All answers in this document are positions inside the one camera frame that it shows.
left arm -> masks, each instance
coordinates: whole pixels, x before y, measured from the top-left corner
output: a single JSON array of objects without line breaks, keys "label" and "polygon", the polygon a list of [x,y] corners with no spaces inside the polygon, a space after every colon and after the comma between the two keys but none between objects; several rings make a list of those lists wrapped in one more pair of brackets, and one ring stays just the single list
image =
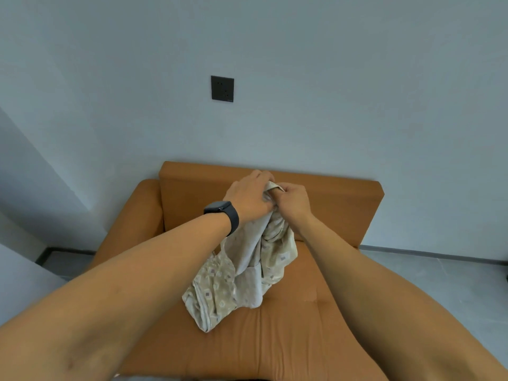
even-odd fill
[{"label": "left arm", "polygon": [[[263,216],[269,172],[235,182],[240,224]],[[142,334],[187,289],[231,230],[224,213],[202,215],[69,282],[0,328],[2,378],[109,380]]]}]

sofa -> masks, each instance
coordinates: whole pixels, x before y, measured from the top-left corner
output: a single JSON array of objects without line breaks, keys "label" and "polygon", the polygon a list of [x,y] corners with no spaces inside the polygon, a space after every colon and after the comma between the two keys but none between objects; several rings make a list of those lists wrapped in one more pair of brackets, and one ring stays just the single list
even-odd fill
[{"label": "sofa", "polygon": [[[135,188],[91,268],[202,214],[250,169],[165,162]],[[384,196],[378,182],[272,171],[303,184],[314,214],[358,248]],[[256,309],[239,308],[209,333],[183,302],[169,309],[125,359],[122,375],[184,379],[386,380],[347,327],[302,239],[298,257]]]}]

hand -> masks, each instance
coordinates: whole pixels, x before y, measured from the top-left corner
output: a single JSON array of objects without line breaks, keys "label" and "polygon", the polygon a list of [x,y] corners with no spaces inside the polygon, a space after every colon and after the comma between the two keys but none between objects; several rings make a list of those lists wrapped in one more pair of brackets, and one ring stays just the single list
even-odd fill
[{"label": "hand", "polygon": [[277,183],[285,192],[274,188],[270,196],[279,206],[279,211],[289,226],[301,235],[301,230],[313,216],[310,211],[309,198],[304,186],[292,183]]},{"label": "hand", "polygon": [[273,210],[272,202],[263,200],[263,191],[268,181],[274,181],[269,171],[254,170],[239,182],[234,182],[225,193],[224,200],[232,203],[240,225],[261,218]]}]

patterned fabric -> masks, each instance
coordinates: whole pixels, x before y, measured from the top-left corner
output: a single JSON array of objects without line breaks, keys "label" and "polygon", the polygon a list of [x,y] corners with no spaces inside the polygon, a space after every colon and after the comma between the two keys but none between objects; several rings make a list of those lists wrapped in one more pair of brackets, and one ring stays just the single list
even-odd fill
[{"label": "patterned fabric", "polygon": [[[268,182],[265,201],[272,200],[267,191],[273,188],[282,189]],[[236,308],[259,307],[297,255],[293,231],[275,207],[224,238],[219,254],[210,255],[182,296],[185,307],[207,333]]]}]

black baseboard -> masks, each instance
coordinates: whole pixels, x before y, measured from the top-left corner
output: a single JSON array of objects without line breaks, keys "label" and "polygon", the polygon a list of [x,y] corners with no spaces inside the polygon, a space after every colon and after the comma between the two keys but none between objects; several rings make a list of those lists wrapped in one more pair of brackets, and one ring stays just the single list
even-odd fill
[{"label": "black baseboard", "polygon": [[417,250],[403,250],[400,248],[389,248],[389,247],[368,246],[368,245],[360,245],[359,249],[366,250],[366,251],[394,252],[396,254],[406,254],[409,256],[428,256],[430,258],[441,258],[441,259],[450,259],[450,260],[454,260],[454,261],[466,261],[466,262],[476,262],[476,263],[487,263],[490,265],[508,266],[508,261],[500,261],[500,260],[487,259],[487,258],[475,258],[472,256],[453,256],[453,255],[449,255],[449,254],[438,254],[435,252],[426,252],[426,251],[417,251]]},{"label": "black baseboard", "polygon": [[47,247],[44,249],[44,251],[39,255],[39,257],[35,260],[35,263],[39,266],[42,266],[44,262],[46,262],[54,251],[62,251],[62,252],[72,252],[74,254],[85,254],[88,256],[94,256],[95,251],[93,250],[78,250],[75,248],[66,248],[66,247]]}]

